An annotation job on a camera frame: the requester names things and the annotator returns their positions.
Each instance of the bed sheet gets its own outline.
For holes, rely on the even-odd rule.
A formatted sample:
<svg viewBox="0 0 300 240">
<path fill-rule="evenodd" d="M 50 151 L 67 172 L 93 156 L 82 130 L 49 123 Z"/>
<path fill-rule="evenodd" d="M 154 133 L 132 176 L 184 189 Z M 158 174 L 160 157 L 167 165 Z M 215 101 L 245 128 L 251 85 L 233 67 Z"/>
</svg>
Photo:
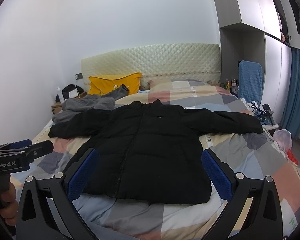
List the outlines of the bed sheet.
<svg viewBox="0 0 300 240">
<path fill-rule="evenodd" d="M 151 103 L 160 99 L 163 104 L 181 105 L 184 108 L 207 108 L 212 111 L 230 111 L 252 114 L 245 103 L 218 86 L 197 86 L 172 89 L 164 92 L 134 94 L 121 98 L 116 107 L 133 101 Z M 33 143 L 50 139 L 54 151 L 36 159 L 29 171 L 12 174 L 11 182 L 20 196 L 26 177 L 51 178 L 62 171 L 69 159 L 89 138 L 70 140 L 49 138 L 47 126 Z M 203 149 L 211 148 L 221 161 L 228 163 L 234 172 L 243 172 L 248 178 L 274 178 L 283 215 L 283 235 L 289 235 L 300 222 L 300 169 L 280 150 L 264 129 L 263 134 L 207 134 L 200 137 Z M 186 240 L 200 239 L 213 225 L 226 206 L 212 185 L 211 198 L 198 205 L 151 204 L 146 201 L 114 199 L 108 196 L 82 194 L 73 204 L 95 234 L 106 239 L 120 232 L 122 239 Z M 251 199 L 247 200 L 231 235 L 237 233 L 245 219 Z"/>
</svg>

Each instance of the cream headboard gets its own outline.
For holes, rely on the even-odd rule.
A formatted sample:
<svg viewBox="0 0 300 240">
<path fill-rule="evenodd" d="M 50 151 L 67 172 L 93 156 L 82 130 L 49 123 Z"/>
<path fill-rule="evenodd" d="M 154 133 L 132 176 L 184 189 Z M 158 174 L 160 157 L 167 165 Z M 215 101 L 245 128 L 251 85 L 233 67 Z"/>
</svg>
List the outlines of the cream headboard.
<svg viewBox="0 0 300 240">
<path fill-rule="evenodd" d="M 178 43 L 120 49 L 82 59 L 87 90 L 89 76 L 141 72 L 141 89 L 153 78 L 195 79 L 220 83 L 221 56 L 218 44 Z"/>
</svg>

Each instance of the plastic bag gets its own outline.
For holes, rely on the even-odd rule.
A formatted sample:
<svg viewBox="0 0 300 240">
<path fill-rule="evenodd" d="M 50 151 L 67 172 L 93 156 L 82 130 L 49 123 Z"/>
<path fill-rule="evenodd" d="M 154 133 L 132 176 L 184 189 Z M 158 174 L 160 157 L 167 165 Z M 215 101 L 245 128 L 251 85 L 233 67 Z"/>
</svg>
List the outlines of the plastic bag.
<svg viewBox="0 0 300 240">
<path fill-rule="evenodd" d="M 275 131 L 273 134 L 273 139 L 278 143 L 280 149 L 285 153 L 292 148 L 291 133 L 286 129 Z"/>
</svg>

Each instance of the finger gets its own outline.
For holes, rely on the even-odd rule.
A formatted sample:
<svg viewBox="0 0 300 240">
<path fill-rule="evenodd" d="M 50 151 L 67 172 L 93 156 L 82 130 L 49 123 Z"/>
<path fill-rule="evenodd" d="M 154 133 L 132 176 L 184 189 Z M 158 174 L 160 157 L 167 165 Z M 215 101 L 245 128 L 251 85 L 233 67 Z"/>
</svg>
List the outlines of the finger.
<svg viewBox="0 0 300 240">
<path fill-rule="evenodd" d="M 8 203 L 16 200 L 16 188 L 11 182 L 9 183 L 9 190 L 1 194 L 1 199 Z"/>
<path fill-rule="evenodd" d="M 17 216 L 14 218 L 7 218 L 5 221 L 8 226 L 15 226 L 17 224 Z"/>
<path fill-rule="evenodd" d="M 9 206 L 0 210 L 0 215 L 3 218 L 13 218 L 18 212 L 18 206 L 19 204 L 17 201 L 10 203 Z"/>
</svg>

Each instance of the metal screw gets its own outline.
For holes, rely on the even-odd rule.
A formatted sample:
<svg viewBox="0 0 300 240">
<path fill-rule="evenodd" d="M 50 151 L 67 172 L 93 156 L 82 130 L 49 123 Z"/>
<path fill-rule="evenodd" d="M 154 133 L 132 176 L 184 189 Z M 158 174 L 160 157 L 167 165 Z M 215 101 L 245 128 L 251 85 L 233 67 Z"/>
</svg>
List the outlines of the metal screw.
<svg viewBox="0 0 300 240">
<path fill-rule="evenodd" d="M 236 177 L 237 177 L 238 179 L 243 179 L 243 178 L 244 178 L 244 174 L 241 173 L 241 172 L 238 172 L 238 173 L 236 174 Z"/>
<path fill-rule="evenodd" d="M 32 176 L 29 176 L 29 177 L 26 179 L 27 182 L 31 182 L 32 180 L 33 180 L 33 177 L 32 177 Z"/>
<path fill-rule="evenodd" d="M 57 179 L 61 179 L 63 177 L 63 173 L 62 172 L 57 172 L 55 175 L 54 175 Z"/>
<path fill-rule="evenodd" d="M 268 182 L 272 182 L 272 181 L 273 181 L 273 179 L 272 179 L 271 176 L 266 176 L 266 180 L 267 180 Z"/>
</svg>

